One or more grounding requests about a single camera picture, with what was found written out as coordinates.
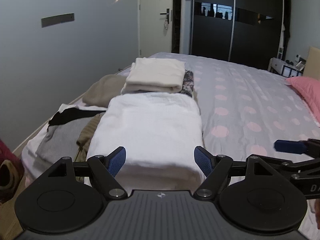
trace wall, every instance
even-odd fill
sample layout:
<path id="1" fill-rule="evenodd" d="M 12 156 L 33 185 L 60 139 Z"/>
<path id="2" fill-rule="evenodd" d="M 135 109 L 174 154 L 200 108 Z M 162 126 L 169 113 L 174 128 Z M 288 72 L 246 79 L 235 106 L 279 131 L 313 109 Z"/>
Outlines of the wall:
<path id="1" fill-rule="evenodd" d="M 18 146 L 61 103 L 138 56 L 137 0 L 0 0 L 0 138 Z M 75 21 L 41 28 L 41 18 Z"/>
<path id="2" fill-rule="evenodd" d="M 308 58 L 309 47 L 320 49 L 320 0 L 291 0 L 290 40 L 286 59 Z"/>
<path id="3" fill-rule="evenodd" d="M 192 21 L 192 1 L 181 0 L 180 54 L 189 54 Z"/>

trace power outlet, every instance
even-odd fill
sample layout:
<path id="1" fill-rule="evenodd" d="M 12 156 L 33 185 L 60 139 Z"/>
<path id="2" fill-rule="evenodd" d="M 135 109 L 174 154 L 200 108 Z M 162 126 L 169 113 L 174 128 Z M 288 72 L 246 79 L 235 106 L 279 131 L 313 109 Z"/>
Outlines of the power outlet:
<path id="1" fill-rule="evenodd" d="M 301 57 L 301 55 L 298 55 L 298 54 L 297 54 L 297 55 L 296 55 L 296 58 L 295 58 L 295 61 L 296 61 L 296 62 L 299 62 L 300 57 Z"/>

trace wardrobe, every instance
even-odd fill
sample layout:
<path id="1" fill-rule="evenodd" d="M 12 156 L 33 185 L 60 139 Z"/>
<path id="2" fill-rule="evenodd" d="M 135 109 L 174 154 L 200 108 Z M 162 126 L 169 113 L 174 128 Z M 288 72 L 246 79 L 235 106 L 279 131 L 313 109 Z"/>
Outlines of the wardrobe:
<path id="1" fill-rule="evenodd" d="M 193 0 L 190 53 L 267 69 L 277 57 L 284 0 Z"/>

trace headboard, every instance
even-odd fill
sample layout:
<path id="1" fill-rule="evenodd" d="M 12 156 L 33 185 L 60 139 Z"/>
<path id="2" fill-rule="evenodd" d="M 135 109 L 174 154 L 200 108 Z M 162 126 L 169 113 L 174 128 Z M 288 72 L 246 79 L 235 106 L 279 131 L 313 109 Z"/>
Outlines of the headboard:
<path id="1" fill-rule="evenodd" d="M 303 76 L 312 77 L 320 81 L 320 49 L 310 47 Z"/>

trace red fabric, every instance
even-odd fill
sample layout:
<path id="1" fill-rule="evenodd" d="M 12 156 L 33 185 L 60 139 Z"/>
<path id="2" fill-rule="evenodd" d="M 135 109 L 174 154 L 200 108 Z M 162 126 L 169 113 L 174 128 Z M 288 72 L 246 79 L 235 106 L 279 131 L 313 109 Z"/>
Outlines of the red fabric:
<path id="1" fill-rule="evenodd" d="M 320 122 L 320 82 L 310 77 L 291 77 L 287 81 L 305 99 L 313 115 Z"/>
<path id="2" fill-rule="evenodd" d="M 23 175 L 24 168 L 21 160 L 9 150 L 3 141 L 0 140 L 0 165 L 4 160 L 11 161 L 17 169 L 19 176 L 21 177 Z"/>

